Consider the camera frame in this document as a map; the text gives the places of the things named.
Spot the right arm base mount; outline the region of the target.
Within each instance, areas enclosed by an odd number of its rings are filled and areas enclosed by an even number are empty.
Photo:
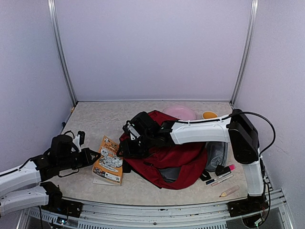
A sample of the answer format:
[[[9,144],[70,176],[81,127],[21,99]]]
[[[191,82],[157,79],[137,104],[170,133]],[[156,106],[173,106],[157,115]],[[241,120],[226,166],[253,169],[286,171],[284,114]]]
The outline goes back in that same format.
[[[258,198],[246,198],[237,201],[231,201],[227,205],[230,217],[255,213],[269,207],[269,204],[266,200],[261,200]]]

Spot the orange treehouse book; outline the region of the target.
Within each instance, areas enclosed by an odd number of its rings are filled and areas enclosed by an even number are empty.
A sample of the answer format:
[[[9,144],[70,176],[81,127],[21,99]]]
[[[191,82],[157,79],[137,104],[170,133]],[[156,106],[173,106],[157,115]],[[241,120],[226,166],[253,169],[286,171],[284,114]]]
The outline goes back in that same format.
[[[101,157],[93,164],[93,184],[121,186],[123,158],[117,156],[119,145],[104,136],[100,145]]]

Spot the red student backpack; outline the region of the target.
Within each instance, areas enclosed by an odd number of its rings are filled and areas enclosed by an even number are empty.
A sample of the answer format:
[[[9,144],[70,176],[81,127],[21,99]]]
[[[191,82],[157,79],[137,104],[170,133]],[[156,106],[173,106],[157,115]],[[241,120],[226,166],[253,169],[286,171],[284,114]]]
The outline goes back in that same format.
[[[168,124],[178,119],[160,111],[140,112],[130,122],[139,135],[150,135],[158,142],[169,140],[163,130]],[[130,140],[125,132],[120,142]],[[150,155],[133,155],[123,157],[123,171],[137,173],[158,188],[184,189],[206,175],[207,151],[205,142],[193,142],[183,145],[153,147]]]

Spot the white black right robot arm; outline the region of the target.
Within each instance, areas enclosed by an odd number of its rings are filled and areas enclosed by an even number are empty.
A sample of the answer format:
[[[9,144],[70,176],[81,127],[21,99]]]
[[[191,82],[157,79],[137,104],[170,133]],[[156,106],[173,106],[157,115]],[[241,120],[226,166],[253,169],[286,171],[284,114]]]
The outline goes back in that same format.
[[[201,120],[153,120],[147,112],[140,112],[126,121],[123,131],[127,138],[120,141],[118,155],[144,158],[153,147],[175,146],[199,142],[230,143],[235,160],[242,165],[248,196],[244,208],[255,211],[265,201],[264,168],[258,131],[247,118],[264,116],[234,109],[231,114]]]

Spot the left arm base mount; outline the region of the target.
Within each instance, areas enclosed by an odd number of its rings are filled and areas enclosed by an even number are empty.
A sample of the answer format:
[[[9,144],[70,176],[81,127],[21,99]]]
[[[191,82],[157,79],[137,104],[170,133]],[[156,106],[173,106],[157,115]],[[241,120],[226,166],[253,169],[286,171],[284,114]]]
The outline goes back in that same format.
[[[51,205],[42,206],[43,210],[49,212],[65,215],[67,217],[79,218],[81,215],[83,204],[81,202],[62,199],[58,207],[52,207]]]

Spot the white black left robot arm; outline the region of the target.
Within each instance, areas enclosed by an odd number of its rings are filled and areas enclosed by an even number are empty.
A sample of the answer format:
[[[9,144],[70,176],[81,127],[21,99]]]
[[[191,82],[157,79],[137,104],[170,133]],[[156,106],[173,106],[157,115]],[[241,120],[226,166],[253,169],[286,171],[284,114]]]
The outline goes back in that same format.
[[[43,154],[29,158],[22,165],[0,174],[0,215],[31,207],[40,207],[50,212],[79,217],[82,203],[63,198],[58,186],[50,182],[61,177],[60,172],[92,166],[101,157],[100,153],[82,148],[85,132],[77,135],[68,131],[54,137],[51,146]]]

